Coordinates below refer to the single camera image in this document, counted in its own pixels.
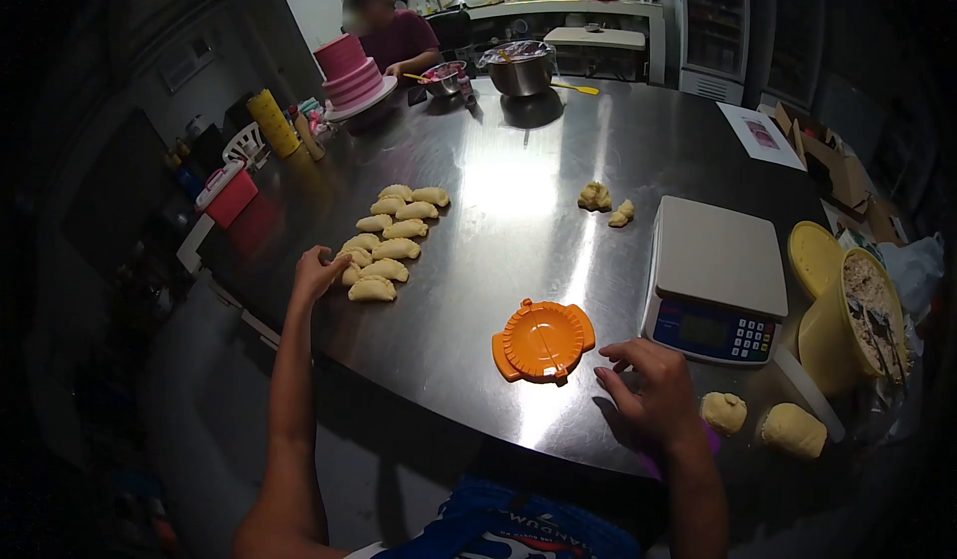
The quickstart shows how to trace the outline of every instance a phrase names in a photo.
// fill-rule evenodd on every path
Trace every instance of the refrigerator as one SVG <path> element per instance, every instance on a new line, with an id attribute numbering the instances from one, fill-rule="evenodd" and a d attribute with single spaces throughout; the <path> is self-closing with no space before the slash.
<path id="1" fill-rule="evenodd" d="M 745 106 L 810 111 L 824 50 L 824 0 L 754 0 Z"/>
<path id="2" fill-rule="evenodd" d="M 739 105 L 750 38 L 750 0 L 678 0 L 678 89 Z"/>

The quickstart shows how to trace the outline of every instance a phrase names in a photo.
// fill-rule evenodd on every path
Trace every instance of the hand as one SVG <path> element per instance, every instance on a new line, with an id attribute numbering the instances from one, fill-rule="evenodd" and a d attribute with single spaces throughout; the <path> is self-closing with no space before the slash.
<path id="1" fill-rule="evenodd" d="M 598 353 L 616 362 L 615 370 L 598 367 L 595 375 L 615 399 L 618 410 L 642 433 L 674 456 L 702 443 L 707 435 L 698 418 L 697 398 L 684 356 L 647 339 L 604 346 Z M 617 373 L 631 365 L 643 377 L 641 391 L 629 391 Z"/>
<path id="2" fill-rule="evenodd" d="M 405 70 L 405 63 L 392 63 L 386 67 L 386 75 L 401 78 L 403 73 L 408 73 L 408 71 Z"/>
<path id="3" fill-rule="evenodd" d="M 319 257 L 320 254 L 331 252 L 332 250 L 329 248 L 317 245 L 303 253 L 303 257 L 296 263 L 293 299 L 312 304 L 329 289 L 332 281 L 341 275 L 342 271 L 352 262 L 352 255 L 350 254 L 343 254 L 331 263 Z"/>

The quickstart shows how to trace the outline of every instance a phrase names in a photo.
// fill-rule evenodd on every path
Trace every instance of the yellow spatula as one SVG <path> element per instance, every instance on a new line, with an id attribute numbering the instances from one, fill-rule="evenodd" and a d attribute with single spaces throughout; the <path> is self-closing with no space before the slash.
<path id="1" fill-rule="evenodd" d="M 578 91 L 581 92 L 582 94 L 592 94 L 592 95 L 594 95 L 594 94 L 597 94 L 597 93 L 598 93 L 598 88 L 597 88 L 597 87 L 591 87 L 591 86 L 568 86 L 568 84 L 556 84 L 555 82 L 552 82 L 551 85 L 554 86 L 554 87 L 568 87 L 568 89 L 578 90 Z"/>

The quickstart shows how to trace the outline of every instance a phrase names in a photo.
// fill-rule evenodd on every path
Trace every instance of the cardboard box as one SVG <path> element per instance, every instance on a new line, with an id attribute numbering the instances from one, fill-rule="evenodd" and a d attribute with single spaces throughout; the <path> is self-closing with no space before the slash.
<path id="1" fill-rule="evenodd" d="M 856 156 L 844 156 L 842 146 L 837 146 L 836 134 L 801 111 L 778 103 L 774 120 L 794 146 L 795 153 L 815 182 L 826 183 L 827 178 L 821 177 L 822 169 L 815 170 L 817 165 L 814 159 L 829 173 L 830 191 L 825 186 L 821 197 L 849 218 L 858 222 L 866 220 L 864 215 L 870 193 L 864 187 L 867 173 L 860 160 Z"/>
<path id="2" fill-rule="evenodd" d="M 907 235 L 903 232 L 901 223 L 901 211 L 897 206 L 879 195 L 872 195 L 867 204 L 867 212 L 864 214 L 867 218 L 867 224 L 871 227 L 871 233 L 878 243 L 893 243 L 898 247 L 907 244 Z"/>

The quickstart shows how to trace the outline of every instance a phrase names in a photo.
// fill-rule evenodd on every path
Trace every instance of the person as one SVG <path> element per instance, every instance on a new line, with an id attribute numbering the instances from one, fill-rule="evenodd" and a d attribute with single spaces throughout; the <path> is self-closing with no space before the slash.
<path id="1" fill-rule="evenodd" d="M 343 7 L 358 16 L 359 41 L 383 75 L 421 74 L 442 63 L 436 33 L 422 15 L 396 9 L 395 0 L 345 0 Z"/>
<path id="2" fill-rule="evenodd" d="M 314 302 L 351 258 L 345 255 L 328 263 L 321 256 L 329 253 L 316 246 L 296 265 L 269 391 L 266 473 L 256 503 L 235 533 L 233 557 L 616 558 L 640 556 L 647 549 L 653 539 L 640 544 L 625 529 L 579 506 L 474 475 L 463 477 L 439 507 L 437 519 L 404 545 L 394 549 L 372 545 L 354 553 L 330 548 L 316 477 L 310 319 Z M 728 546 L 724 486 L 698 417 L 684 357 L 644 339 L 615 343 L 598 352 L 615 362 L 614 370 L 598 367 L 594 373 L 618 411 L 657 440 L 666 457 L 670 503 L 662 503 L 660 512 L 668 512 L 671 556 L 724 557 Z M 627 366 L 643 377 L 638 394 L 618 376 Z M 520 466 L 512 462 L 509 467 Z M 553 482 L 561 480 L 548 476 Z M 656 484 L 651 479 L 622 478 Z M 625 496 L 624 501 L 635 515 L 653 505 L 642 496 Z"/>

